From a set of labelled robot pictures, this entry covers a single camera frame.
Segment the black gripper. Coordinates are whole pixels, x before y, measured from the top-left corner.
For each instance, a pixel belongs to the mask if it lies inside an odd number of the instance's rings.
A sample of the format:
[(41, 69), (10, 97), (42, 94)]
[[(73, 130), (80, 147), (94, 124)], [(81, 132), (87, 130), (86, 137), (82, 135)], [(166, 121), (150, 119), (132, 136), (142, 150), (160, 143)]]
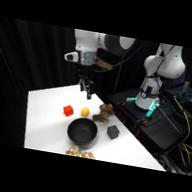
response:
[(77, 67), (78, 70), (78, 77), (81, 78), (80, 80), (80, 89), (82, 91), (87, 90), (87, 99), (92, 99), (92, 93), (93, 93), (93, 87), (94, 87), (94, 82), (93, 80), (93, 75), (94, 75), (94, 65), (84, 65), (84, 64), (79, 64)]

